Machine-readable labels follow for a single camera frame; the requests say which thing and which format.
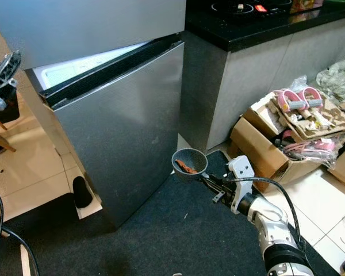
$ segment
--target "pink toy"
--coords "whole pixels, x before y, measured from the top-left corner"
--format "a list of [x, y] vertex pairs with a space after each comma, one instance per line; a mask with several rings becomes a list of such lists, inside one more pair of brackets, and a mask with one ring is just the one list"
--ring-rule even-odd
[[[313, 99], [305, 98], [305, 96], [308, 94], [312, 95]], [[317, 107], [317, 106], [323, 106], [323, 100], [322, 100], [320, 93], [312, 87], [307, 87], [307, 88], [301, 90], [298, 93], [298, 96], [302, 101], [305, 102], [305, 104], [306, 104], [305, 109], [309, 109], [309, 108], [313, 108], [313, 107]]]
[[291, 110], [304, 110], [306, 108], [306, 102], [304, 102], [295, 92], [289, 89], [274, 90], [277, 95], [277, 101], [279, 107], [284, 112]]

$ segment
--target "kitchen counter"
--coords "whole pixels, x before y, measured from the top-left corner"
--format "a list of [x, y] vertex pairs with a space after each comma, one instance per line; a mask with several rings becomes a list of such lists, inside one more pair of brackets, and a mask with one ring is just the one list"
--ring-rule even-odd
[[345, 3], [339, 2], [326, 2], [316, 10], [255, 22], [234, 22], [204, 9], [187, 9], [185, 28], [225, 51], [236, 52], [342, 18]]
[[179, 132], [201, 151], [268, 92], [345, 59], [345, 3], [252, 23], [187, 10]]

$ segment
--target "pink object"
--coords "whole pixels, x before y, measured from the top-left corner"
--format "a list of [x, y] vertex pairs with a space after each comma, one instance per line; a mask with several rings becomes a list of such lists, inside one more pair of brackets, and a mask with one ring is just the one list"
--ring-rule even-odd
[[292, 131], [290, 129], [288, 129], [288, 130], [283, 132], [282, 139], [285, 139], [285, 138], [291, 137], [291, 136], [292, 136]]
[[[313, 96], [313, 99], [307, 99], [305, 98], [305, 96], [307, 94], [310, 94]], [[303, 90], [301, 90], [298, 93], [299, 98], [301, 98], [302, 101], [305, 102], [306, 104], [306, 108], [305, 109], [309, 109], [309, 107], [315, 107], [315, 106], [323, 106], [323, 99], [320, 95], [320, 93], [318, 92], [318, 90], [312, 88], [312, 87], [307, 87], [304, 88]]]
[[315, 148], [324, 151], [333, 151], [335, 149], [335, 143], [332, 141], [324, 142], [322, 140], [317, 140], [315, 141]]
[[277, 102], [282, 111], [289, 112], [294, 109], [304, 110], [306, 108], [306, 103], [295, 92], [289, 89], [274, 90], [274, 92], [277, 95]]

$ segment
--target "stovetop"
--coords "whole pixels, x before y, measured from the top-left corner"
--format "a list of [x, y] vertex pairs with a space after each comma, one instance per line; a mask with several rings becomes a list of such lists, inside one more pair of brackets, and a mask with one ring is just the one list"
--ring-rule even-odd
[[207, 10], [214, 16], [241, 22], [289, 14], [292, 0], [221, 0], [207, 5]]

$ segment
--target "black countertop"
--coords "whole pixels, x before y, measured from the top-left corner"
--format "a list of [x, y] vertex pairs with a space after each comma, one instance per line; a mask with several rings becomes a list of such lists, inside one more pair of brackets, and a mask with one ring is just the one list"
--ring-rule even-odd
[[340, 2], [326, 2], [316, 10], [253, 22], [218, 18], [206, 7], [188, 7], [185, 29], [225, 51], [236, 52], [342, 18], [345, 18], [345, 3]]

